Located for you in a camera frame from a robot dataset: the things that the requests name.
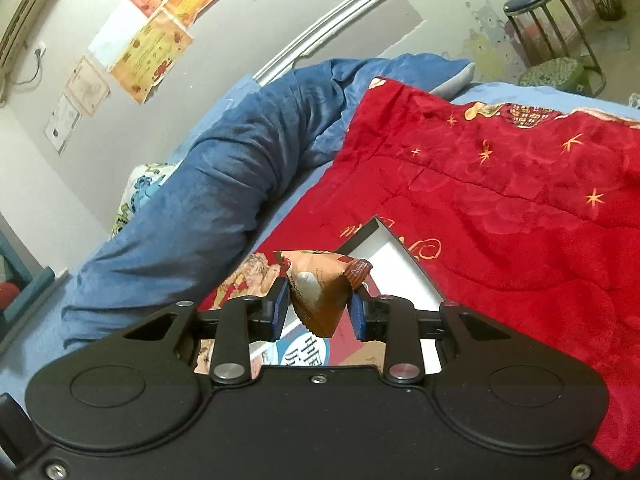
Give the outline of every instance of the power cord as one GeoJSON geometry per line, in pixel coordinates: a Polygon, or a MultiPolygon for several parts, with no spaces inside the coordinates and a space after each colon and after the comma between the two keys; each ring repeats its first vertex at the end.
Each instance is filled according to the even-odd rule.
{"type": "Polygon", "coordinates": [[[33,77],[29,80],[26,81],[20,81],[20,82],[14,82],[14,85],[16,86],[21,86],[21,85],[27,85],[29,83],[33,83],[34,81],[36,81],[36,78],[38,77],[38,74],[40,73],[40,69],[42,68],[42,51],[40,49],[40,47],[36,48],[36,50],[33,51],[33,53],[36,56],[36,60],[38,62],[38,65],[36,67],[36,73],[33,75],[33,77]]]}

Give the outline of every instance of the red quilt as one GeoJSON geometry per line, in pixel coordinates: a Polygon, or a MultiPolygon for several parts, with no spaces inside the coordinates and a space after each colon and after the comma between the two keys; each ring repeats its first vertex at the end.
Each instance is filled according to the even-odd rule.
{"type": "Polygon", "coordinates": [[[610,405],[595,446],[629,468],[640,460],[636,128],[596,110],[455,106],[374,80],[333,166],[206,305],[268,290],[274,250],[335,250],[383,217],[448,298],[602,375],[610,405]]]}

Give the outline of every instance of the snack package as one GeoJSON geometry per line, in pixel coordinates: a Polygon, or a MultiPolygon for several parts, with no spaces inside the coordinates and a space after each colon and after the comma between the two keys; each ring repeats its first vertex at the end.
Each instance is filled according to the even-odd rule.
{"type": "Polygon", "coordinates": [[[372,265],[327,251],[279,251],[275,256],[289,279],[291,303],[300,321],[316,336],[331,337],[350,293],[372,265]]]}

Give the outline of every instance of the cartoon pillow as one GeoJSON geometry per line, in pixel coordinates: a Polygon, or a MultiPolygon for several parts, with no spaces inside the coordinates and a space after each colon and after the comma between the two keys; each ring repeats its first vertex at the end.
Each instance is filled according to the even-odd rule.
{"type": "Polygon", "coordinates": [[[160,189],[174,171],[178,164],[144,164],[134,168],[129,175],[125,187],[116,221],[111,229],[111,238],[118,234],[127,225],[140,209],[160,189]]]}

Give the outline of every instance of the red round object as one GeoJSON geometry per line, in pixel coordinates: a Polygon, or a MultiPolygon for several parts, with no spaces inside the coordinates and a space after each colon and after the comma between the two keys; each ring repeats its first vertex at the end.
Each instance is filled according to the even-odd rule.
{"type": "Polygon", "coordinates": [[[9,282],[0,283],[0,310],[6,309],[20,294],[20,289],[9,282]]]}

